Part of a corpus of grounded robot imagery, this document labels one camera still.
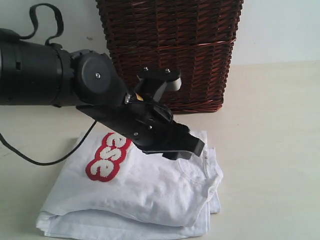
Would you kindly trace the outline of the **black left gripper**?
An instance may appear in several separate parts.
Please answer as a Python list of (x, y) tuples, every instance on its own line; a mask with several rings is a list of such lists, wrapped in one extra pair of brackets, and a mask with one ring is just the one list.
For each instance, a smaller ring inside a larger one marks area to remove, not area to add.
[(170, 110), (151, 101), (129, 101), (118, 107), (81, 105), (77, 110), (130, 139), (143, 153), (162, 154), (169, 160), (199, 157), (205, 143), (173, 120)]

